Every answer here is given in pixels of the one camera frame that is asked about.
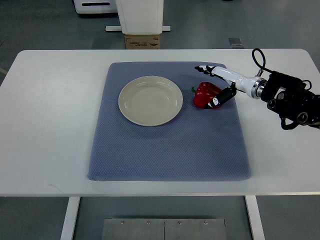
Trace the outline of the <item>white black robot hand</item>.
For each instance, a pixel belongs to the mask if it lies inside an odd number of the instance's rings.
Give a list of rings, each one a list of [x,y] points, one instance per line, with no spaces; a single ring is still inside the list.
[[[204,109],[219,108],[231,100],[238,91],[246,93],[253,99],[259,99],[260,94],[258,93],[258,89],[265,83],[259,76],[248,78],[220,66],[200,65],[196,66],[195,69],[211,77],[221,78],[229,83],[229,86],[222,89],[222,91],[207,104],[207,108]]]

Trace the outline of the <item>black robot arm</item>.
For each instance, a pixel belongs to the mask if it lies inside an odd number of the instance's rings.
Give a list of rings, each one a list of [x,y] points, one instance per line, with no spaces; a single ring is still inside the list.
[[[320,96],[311,92],[312,83],[266,68],[266,58],[261,49],[251,52],[259,67],[258,77],[264,71],[270,73],[268,80],[255,85],[254,94],[267,103],[267,108],[278,114],[283,130],[297,126],[320,128]]]

